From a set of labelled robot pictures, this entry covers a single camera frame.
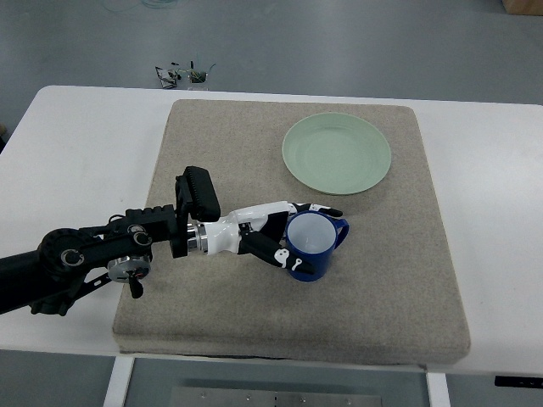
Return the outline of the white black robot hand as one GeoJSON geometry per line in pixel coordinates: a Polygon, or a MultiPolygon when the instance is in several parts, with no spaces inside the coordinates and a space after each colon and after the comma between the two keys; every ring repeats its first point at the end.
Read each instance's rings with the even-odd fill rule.
{"type": "Polygon", "coordinates": [[[342,211],[316,203],[266,203],[236,209],[216,222],[199,224],[197,247],[208,255],[223,251],[252,254],[269,265],[288,270],[287,266],[295,260],[286,249],[286,227],[294,215],[304,211],[343,219],[342,211]]]}

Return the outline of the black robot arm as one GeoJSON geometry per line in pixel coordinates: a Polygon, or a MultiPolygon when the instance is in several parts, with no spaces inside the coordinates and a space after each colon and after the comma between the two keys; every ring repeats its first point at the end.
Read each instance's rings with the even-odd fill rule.
{"type": "Polygon", "coordinates": [[[34,251],[1,260],[1,311],[25,306],[33,314],[65,315],[78,299],[111,282],[88,273],[122,258],[152,259],[152,246],[168,242],[174,258],[194,247],[189,220],[215,221],[221,210],[207,170],[188,166],[176,178],[176,202],[128,209],[105,226],[61,228],[49,232],[34,251]]]}

